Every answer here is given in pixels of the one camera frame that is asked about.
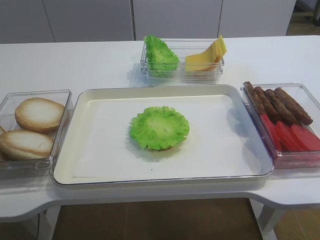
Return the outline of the green lettuce leaf on tray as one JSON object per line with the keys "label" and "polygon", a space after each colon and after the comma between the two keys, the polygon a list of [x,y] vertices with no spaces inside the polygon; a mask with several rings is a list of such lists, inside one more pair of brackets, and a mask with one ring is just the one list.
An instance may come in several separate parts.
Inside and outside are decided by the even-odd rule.
{"label": "green lettuce leaf on tray", "polygon": [[167,150],[184,141],[190,132],[186,117],[169,106],[151,106],[130,122],[129,136],[143,149]]}

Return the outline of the clear lettuce and cheese container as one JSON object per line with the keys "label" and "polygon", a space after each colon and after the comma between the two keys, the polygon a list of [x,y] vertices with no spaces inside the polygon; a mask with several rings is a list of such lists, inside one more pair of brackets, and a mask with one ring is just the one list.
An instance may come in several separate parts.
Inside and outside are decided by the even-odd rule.
{"label": "clear lettuce and cheese container", "polygon": [[148,60],[147,44],[143,44],[140,70],[146,77],[148,86],[183,86],[183,85],[215,85],[218,84],[225,65],[220,62],[187,64],[186,57],[204,52],[212,39],[162,39],[168,48],[178,57],[176,64],[161,63],[162,69],[153,69],[156,64]]}

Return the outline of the green lettuce stack in container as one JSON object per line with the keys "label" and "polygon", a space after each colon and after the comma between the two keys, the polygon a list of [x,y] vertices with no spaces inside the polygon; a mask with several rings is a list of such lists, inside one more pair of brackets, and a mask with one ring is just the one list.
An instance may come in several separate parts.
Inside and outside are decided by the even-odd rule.
{"label": "green lettuce stack in container", "polygon": [[149,34],[144,37],[147,50],[148,69],[152,76],[168,77],[176,71],[180,60],[160,38]]}

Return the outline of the yellow cheese slices stack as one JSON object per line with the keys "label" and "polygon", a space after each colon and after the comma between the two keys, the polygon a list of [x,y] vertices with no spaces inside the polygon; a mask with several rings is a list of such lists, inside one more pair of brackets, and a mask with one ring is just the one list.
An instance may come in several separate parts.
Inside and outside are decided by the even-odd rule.
{"label": "yellow cheese slices stack", "polygon": [[220,35],[204,52],[189,55],[185,58],[185,71],[205,72],[214,70],[226,53],[227,46],[224,38]]}

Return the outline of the white rectangular serving tray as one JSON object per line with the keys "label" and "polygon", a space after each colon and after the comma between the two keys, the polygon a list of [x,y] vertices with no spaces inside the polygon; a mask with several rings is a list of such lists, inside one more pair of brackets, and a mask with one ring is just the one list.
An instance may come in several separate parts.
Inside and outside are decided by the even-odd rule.
{"label": "white rectangular serving tray", "polygon": [[[148,107],[186,117],[185,140],[141,148],[130,122]],[[226,84],[90,89],[78,97],[52,177],[62,186],[240,181],[273,171],[239,91]]]}

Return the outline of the brown meat patty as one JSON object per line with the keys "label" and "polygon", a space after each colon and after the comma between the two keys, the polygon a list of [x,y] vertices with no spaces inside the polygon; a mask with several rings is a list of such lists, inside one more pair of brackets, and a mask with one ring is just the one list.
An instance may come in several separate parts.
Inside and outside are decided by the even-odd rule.
{"label": "brown meat patty", "polygon": [[270,100],[267,98],[265,95],[264,90],[260,87],[257,86],[254,88],[257,96],[259,97],[260,101],[262,102],[262,105],[265,109],[266,114],[268,115],[269,119],[276,124],[279,120],[281,120],[281,116],[275,109],[275,107],[272,105]]}
{"label": "brown meat patty", "polygon": [[258,115],[266,115],[267,116],[267,112],[264,108],[264,105],[262,103],[262,101],[260,100],[260,98],[258,97],[258,94],[256,93],[255,89],[253,88],[252,84],[249,81],[246,81],[243,83],[244,89],[246,91],[246,93],[248,94],[252,104],[254,105],[254,108],[256,110],[256,112],[258,113]]}
{"label": "brown meat patty", "polygon": [[267,89],[264,91],[264,94],[269,99],[273,107],[276,109],[278,114],[281,117],[281,120],[291,126],[292,124],[298,124],[298,119],[285,107],[285,105],[280,101],[279,98],[275,95],[272,89]]}
{"label": "brown meat patty", "polygon": [[274,90],[276,97],[284,104],[284,106],[304,125],[313,123],[313,119],[308,115],[304,108],[281,87]]}

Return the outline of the red tomato slice left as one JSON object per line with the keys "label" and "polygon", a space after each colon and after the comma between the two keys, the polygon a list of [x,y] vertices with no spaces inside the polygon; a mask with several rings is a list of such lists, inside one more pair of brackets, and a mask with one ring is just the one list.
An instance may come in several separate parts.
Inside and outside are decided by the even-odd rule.
{"label": "red tomato slice left", "polygon": [[273,122],[269,119],[268,115],[266,113],[263,113],[260,115],[260,119],[263,123],[263,125],[265,126],[265,128],[267,129],[269,135],[270,135],[270,139],[272,140],[275,149],[279,152],[282,151],[282,145],[281,142],[279,140],[275,125],[273,124]]}

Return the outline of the red tomato slice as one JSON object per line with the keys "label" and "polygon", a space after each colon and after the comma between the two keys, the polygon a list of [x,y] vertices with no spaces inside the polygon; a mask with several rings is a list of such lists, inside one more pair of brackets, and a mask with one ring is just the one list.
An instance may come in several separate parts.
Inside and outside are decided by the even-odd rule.
{"label": "red tomato slice", "polygon": [[275,129],[279,140],[289,152],[302,152],[303,148],[295,141],[289,127],[281,121],[275,124]]}
{"label": "red tomato slice", "polygon": [[272,140],[275,149],[279,152],[282,151],[282,145],[281,142],[279,140],[275,125],[273,124],[273,122],[269,119],[268,115],[266,113],[263,113],[260,115],[260,119],[263,123],[263,125],[265,126],[265,128],[267,129],[269,135],[270,135],[270,139]]}
{"label": "red tomato slice", "polygon": [[292,124],[290,132],[295,141],[305,151],[319,151],[320,150],[320,139],[311,131],[299,126]]}

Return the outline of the upper bun half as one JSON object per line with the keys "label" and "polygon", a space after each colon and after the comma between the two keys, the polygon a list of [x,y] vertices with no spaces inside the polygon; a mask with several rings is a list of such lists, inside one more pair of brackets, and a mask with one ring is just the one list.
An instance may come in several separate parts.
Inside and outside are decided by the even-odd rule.
{"label": "upper bun half", "polygon": [[59,128],[64,110],[65,106],[55,101],[28,98],[15,109],[15,120],[22,129],[50,134]]}

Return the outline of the bun half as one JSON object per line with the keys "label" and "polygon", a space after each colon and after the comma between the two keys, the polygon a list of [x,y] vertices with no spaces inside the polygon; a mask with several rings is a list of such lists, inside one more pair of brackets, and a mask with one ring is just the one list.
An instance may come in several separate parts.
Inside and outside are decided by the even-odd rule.
{"label": "bun half", "polygon": [[15,120],[22,129],[50,134],[59,128],[64,110],[65,106],[55,101],[28,98],[15,109]]}
{"label": "bun half", "polygon": [[17,161],[48,157],[53,143],[51,136],[23,129],[7,131],[0,135],[0,150]]}

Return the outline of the clear plastic bun container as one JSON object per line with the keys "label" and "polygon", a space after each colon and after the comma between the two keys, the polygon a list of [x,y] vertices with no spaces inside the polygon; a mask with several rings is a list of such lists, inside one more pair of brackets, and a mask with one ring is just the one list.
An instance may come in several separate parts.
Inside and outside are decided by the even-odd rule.
{"label": "clear plastic bun container", "polygon": [[15,110],[23,101],[30,98],[44,98],[64,105],[59,128],[51,133],[40,133],[53,138],[51,153],[48,157],[40,159],[14,160],[0,151],[1,179],[49,175],[63,145],[73,115],[72,93],[68,89],[7,94],[0,103],[0,135],[12,130],[26,130],[17,124]]}

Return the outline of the clear meat and tomato container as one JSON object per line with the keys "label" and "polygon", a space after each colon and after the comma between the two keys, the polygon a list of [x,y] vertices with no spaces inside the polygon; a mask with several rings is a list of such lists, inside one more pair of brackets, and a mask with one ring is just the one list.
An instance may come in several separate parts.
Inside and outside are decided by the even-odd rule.
{"label": "clear meat and tomato container", "polygon": [[[312,96],[312,94],[307,90],[307,88],[299,83],[278,83],[278,84],[251,84],[253,88],[261,87],[264,91],[267,89],[274,90],[276,88],[282,88],[287,92],[292,98],[294,98],[308,113],[308,115],[313,119],[310,125],[304,125],[302,122],[294,123],[299,125],[320,138],[320,104]],[[260,119],[260,115],[255,110],[250,97],[248,96],[244,83],[241,87],[242,96],[244,104],[247,108],[249,115],[251,116],[257,131],[263,140],[264,145],[268,153],[271,155],[273,160],[273,165],[276,169],[288,169],[288,168],[317,168],[320,165],[320,150],[314,151],[288,151],[286,147],[281,143],[282,151],[278,151],[275,148],[273,141],[270,138],[268,130],[264,126]]]}

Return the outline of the red tomato slice middle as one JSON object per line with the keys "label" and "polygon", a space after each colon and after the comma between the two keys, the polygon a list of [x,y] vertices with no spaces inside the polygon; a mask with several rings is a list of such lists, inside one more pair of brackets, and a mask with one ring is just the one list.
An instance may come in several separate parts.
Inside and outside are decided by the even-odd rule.
{"label": "red tomato slice middle", "polygon": [[295,141],[289,127],[281,121],[275,124],[275,129],[279,140],[289,152],[302,152],[303,148]]}

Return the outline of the lower front bun half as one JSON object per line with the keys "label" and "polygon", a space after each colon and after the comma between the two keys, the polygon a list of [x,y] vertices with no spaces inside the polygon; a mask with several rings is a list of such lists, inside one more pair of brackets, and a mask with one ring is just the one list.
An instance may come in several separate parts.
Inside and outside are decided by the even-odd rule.
{"label": "lower front bun half", "polygon": [[51,136],[23,129],[7,131],[0,135],[0,150],[17,161],[48,157],[53,143]]}

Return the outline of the red tomato slice right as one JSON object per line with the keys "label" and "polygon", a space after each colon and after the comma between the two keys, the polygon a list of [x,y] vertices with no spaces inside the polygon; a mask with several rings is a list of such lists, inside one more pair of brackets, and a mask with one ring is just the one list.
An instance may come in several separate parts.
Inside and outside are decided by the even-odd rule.
{"label": "red tomato slice right", "polygon": [[319,151],[320,150],[320,139],[311,131],[299,126],[292,124],[290,132],[295,141],[305,151]]}

